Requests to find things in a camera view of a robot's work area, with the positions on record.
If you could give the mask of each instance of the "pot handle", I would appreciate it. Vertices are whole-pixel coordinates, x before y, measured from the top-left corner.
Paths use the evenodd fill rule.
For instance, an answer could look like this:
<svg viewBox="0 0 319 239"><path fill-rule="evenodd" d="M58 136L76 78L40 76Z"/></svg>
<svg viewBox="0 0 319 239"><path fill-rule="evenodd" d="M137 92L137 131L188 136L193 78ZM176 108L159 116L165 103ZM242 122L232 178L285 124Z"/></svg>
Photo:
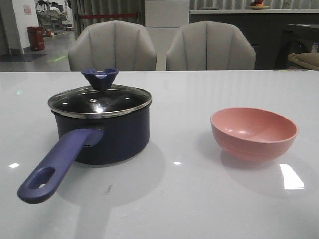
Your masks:
<svg viewBox="0 0 319 239"><path fill-rule="evenodd" d="M19 198L31 204L49 199L57 190L82 147L94 146L102 139L102 136L103 131L98 129L75 129L63 135L19 187Z"/></svg>

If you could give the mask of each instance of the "curtain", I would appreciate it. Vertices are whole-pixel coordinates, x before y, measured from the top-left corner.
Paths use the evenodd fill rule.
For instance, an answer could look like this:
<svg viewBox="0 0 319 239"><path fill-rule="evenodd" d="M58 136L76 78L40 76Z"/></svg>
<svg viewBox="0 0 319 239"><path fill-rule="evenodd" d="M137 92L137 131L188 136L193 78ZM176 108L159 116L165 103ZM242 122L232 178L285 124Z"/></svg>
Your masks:
<svg viewBox="0 0 319 239"><path fill-rule="evenodd" d="M144 0L72 0L72 14L76 37L89 25L121 20L144 24ZM80 16L120 15L116 18L81 19Z"/></svg>
<svg viewBox="0 0 319 239"><path fill-rule="evenodd" d="M190 0L191 10L220 7L224 10L249 9L254 0ZM319 9L319 0L264 0L269 9Z"/></svg>

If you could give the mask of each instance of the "pink bowl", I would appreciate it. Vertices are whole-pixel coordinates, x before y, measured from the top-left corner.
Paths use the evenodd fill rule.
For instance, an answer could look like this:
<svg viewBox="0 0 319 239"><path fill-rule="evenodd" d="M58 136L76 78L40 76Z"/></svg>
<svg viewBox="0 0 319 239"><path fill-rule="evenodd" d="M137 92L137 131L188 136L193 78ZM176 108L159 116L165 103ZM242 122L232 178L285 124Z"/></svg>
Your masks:
<svg viewBox="0 0 319 239"><path fill-rule="evenodd" d="M211 127L219 146L246 161L262 162L283 155L298 129L289 119L256 108L226 108L215 112Z"/></svg>

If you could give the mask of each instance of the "trash can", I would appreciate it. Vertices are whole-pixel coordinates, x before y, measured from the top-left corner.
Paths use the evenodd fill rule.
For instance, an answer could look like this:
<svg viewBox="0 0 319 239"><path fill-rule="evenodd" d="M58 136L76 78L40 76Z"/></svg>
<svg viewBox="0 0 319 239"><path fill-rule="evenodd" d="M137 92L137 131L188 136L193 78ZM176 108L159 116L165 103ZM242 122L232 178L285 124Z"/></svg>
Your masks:
<svg viewBox="0 0 319 239"><path fill-rule="evenodd" d="M30 46L32 51L41 51L44 47L42 27L29 26L27 28Z"/></svg>

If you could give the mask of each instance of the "chair backrest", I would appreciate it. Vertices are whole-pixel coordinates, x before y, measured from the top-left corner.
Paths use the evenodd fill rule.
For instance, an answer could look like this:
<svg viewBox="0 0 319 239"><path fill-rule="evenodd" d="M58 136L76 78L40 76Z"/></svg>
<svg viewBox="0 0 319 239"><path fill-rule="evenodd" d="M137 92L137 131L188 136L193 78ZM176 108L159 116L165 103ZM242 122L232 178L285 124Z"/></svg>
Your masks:
<svg viewBox="0 0 319 239"><path fill-rule="evenodd" d="M166 55L166 68L252 70L256 53L243 33L226 23L202 21L180 27Z"/></svg>
<svg viewBox="0 0 319 239"><path fill-rule="evenodd" d="M49 11L49 14L51 16L51 20L55 21L59 19L59 13L57 11Z"/></svg>
<svg viewBox="0 0 319 239"><path fill-rule="evenodd" d="M124 21L86 27L72 44L68 57L71 71L153 71L157 58L145 27Z"/></svg>

